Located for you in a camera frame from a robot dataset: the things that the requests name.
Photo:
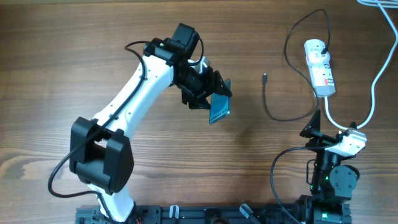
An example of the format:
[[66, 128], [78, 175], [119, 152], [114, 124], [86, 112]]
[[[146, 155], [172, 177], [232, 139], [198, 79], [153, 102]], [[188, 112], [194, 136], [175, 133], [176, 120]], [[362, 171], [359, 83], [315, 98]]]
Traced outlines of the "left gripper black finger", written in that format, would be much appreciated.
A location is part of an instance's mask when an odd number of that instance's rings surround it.
[[226, 83], [222, 79], [220, 73], [218, 70], [214, 72], [215, 75], [215, 87], [213, 89], [213, 93], [216, 93], [217, 95], [220, 96], [227, 96], [227, 97], [232, 97], [232, 92], [227, 87]]
[[188, 107], [191, 110], [210, 110], [211, 109], [211, 105], [209, 104], [209, 102], [207, 101], [206, 98], [190, 98], [188, 100]]

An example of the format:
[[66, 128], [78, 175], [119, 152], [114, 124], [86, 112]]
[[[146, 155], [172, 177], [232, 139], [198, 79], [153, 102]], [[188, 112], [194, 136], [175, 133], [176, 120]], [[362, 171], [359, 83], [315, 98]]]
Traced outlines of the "smartphone with teal screen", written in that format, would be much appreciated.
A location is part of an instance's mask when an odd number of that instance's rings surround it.
[[211, 95], [209, 123], [215, 124], [230, 114], [230, 97], [216, 93]]

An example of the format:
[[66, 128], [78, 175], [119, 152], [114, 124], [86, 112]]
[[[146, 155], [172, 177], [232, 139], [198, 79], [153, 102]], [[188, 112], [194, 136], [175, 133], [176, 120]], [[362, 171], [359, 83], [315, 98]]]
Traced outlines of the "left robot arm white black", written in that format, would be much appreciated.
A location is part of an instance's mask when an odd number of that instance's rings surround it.
[[191, 60], [200, 44], [198, 32], [185, 24], [170, 38], [146, 42], [137, 70], [112, 102], [92, 119], [73, 123], [69, 168], [99, 201], [96, 207], [77, 210], [77, 223], [142, 223], [126, 185], [134, 167], [131, 138], [166, 88], [177, 86], [190, 109], [208, 110], [210, 124], [229, 115], [230, 80], [206, 58]]

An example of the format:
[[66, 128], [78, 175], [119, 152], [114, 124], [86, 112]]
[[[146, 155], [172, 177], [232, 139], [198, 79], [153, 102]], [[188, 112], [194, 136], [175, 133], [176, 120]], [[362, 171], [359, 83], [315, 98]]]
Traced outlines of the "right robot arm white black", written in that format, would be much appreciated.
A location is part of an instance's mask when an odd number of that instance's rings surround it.
[[316, 153], [312, 178], [307, 179], [310, 195], [302, 195], [294, 205], [294, 217], [300, 223], [350, 224], [351, 210], [347, 201], [352, 199], [353, 190], [360, 178], [360, 172], [351, 165], [341, 162], [356, 157], [366, 146], [367, 137], [356, 129], [356, 124], [336, 136], [320, 132], [321, 112], [317, 110], [300, 136], [309, 138], [306, 146]]

